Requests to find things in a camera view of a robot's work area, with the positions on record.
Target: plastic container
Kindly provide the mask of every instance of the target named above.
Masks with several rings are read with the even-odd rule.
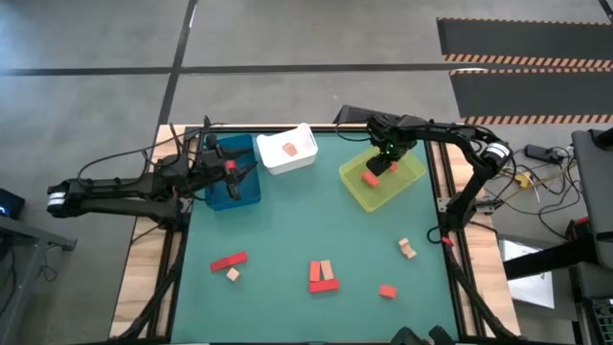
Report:
[[[219,139],[219,144],[226,149],[252,149],[253,138],[249,134],[243,134]],[[238,168],[244,167],[255,161],[256,154],[253,151],[243,154],[236,159]],[[261,200],[260,179],[258,178],[257,168],[249,172],[240,183],[238,187],[240,200],[233,200],[228,194],[226,187],[226,182],[220,181],[213,185],[213,191],[211,191],[211,188],[207,188],[204,193],[207,206],[216,211],[221,211],[258,203]]]
[[[408,151],[397,161],[397,170],[384,172],[378,177],[378,186],[372,188],[362,180],[362,173],[368,170],[366,162],[377,154],[379,149],[372,147],[356,155],[339,169],[341,180],[366,212],[376,210],[425,174],[423,164]]]
[[[275,135],[258,135],[257,142],[261,161],[272,174],[313,164],[317,155],[317,143],[307,124],[299,124],[294,129]]]

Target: black and orange striped mat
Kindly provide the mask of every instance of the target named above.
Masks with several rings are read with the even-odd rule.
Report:
[[[609,68],[449,73],[460,116],[475,125],[613,123]]]
[[[610,67],[613,25],[438,18],[446,61],[552,67]]]

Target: metal bracket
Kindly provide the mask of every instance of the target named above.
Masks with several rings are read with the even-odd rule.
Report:
[[[437,197],[437,208],[440,213],[447,212],[449,197]],[[491,216],[494,213],[496,201],[491,196],[480,197],[475,201],[476,212]]]

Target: white bin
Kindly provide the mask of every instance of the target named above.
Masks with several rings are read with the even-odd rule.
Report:
[[[272,174],[286,173],[315,162],[317,143],[307,124],[275,135],[258,135],[256,140],[261,161]],[[291,156],[284,145],[291,144],[296,154]]]

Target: concrete floor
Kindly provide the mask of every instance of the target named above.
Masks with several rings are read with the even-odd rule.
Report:
[[[171,66],[187,3],[0,1],[0,68]],[[184,65],[440,62],[437,16],[606,22],[596,0],[200,0]],[[166,76],[0,77],[0,187],[26,197],[25,222],[79,238],[71,255],[54,253],[60,278],[37,288],[24,344],[106,339],[134,220],[53,219],[46,187],[92,159],[150,145],[166,84]],[[170,120],[197,124],[207,114],[226,123],[327,123],[342,104],[459,119],[446,73],[414,72],[182,76]],[[520,148],[566,147],[572,130],[589,127],[605,126],[493,129]],[[92,175],[136,175],[140,164],[118,159]],[[530,193],[513,202],[538,207]],[[579,204],[547,220],[561,230],[583,214]],[[501,234],[557,241],[536,218],[505,208],[494,224]],[[568,321],[559,319],[573,317],[561,278],[563,312],[519,306],[522,331],[536,340],[572,341]]]

